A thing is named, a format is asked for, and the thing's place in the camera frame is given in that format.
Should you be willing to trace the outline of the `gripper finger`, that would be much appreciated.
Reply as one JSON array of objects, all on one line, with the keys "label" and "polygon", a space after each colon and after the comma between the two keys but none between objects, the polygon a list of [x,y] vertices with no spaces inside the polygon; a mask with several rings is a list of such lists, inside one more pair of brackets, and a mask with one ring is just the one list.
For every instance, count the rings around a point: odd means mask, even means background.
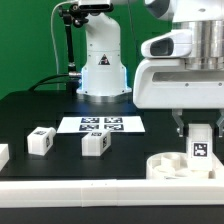
[{"label": "gripper finger", "polygon": [[184,136],[184,123],[181,118],[183,111],[181,109],[173,109],[172,110],[172,117],[177,124],[177,133],[180,137]]},{"label": "gripper finger", "polygon": [[219,137],[224,136],[224,109],[220,109],[220,117],[216,122],[217,125],[217,134]]}]

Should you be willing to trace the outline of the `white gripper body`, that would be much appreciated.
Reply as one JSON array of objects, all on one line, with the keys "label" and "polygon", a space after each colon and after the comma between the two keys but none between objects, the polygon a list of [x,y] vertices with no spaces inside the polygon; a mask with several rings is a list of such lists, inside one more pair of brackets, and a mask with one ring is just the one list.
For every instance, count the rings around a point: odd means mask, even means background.
[{"label": "white gripper body", "polygon": [[183,59],[144,59],[136,70],[133,102],[143,109],[222,109],[224,70],[190,71]]}]

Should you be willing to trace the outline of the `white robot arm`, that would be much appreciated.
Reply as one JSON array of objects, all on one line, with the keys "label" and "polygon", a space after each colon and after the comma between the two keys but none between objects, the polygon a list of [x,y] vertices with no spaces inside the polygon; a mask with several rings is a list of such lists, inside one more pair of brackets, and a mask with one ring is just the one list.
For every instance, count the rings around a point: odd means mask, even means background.
[{"label": "white robot arm", "polygon": [[139,108],[218,109],[224,128],[224,0],[144,0],[172,29],[142,43],[133,84]]}]

